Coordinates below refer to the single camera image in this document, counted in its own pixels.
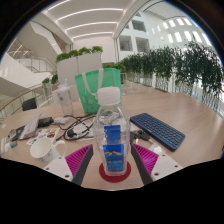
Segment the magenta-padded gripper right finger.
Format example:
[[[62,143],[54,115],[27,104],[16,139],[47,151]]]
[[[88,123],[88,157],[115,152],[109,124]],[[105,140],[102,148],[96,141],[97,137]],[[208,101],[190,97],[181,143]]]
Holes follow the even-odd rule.
[[[131,154],[144,185],[182,169],[182,166],[173,160],[157,143],[153,143],[149,148],[133,143]]]

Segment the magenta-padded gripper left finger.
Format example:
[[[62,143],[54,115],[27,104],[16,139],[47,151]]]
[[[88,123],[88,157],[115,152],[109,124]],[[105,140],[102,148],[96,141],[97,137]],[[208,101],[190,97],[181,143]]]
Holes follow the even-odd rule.
[[[81,185],[92,156],[93,145],[90,144],[66,157],[58,156],[45,166],[44,170],[76,185]]]

